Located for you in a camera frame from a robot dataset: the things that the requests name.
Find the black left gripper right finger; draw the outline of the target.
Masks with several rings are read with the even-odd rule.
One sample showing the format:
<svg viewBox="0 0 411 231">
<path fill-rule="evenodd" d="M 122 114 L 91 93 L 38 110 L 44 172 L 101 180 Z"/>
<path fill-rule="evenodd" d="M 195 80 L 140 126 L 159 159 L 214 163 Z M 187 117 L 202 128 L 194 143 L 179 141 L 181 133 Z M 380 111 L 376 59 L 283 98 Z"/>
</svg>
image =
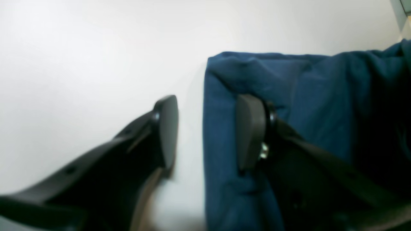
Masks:
<svg viewBox="0 0 411 231">
<path fill-rule="evenodd" d="M 236 151 L 241 172 L 269 181 L 287 231 L 410 230 L 409 199 L 305 141 L 270 101 L 237 96 Z"/>
</svg>

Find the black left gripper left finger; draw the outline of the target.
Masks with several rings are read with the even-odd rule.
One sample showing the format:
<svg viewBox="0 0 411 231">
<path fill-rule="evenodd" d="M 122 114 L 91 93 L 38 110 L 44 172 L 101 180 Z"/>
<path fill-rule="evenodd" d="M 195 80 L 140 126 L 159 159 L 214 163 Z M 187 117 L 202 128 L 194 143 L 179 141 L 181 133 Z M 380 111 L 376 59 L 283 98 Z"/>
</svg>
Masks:
<svg viewBox="0 0 411 231">
<path fill-rule="evenodd" d="M 176 158 L 175 95 L 130 122 L 113 139 L 39 183 L 1 196 L 1 218 L 45 231 L 139 231 L 145 208 Z"/>
</svg>

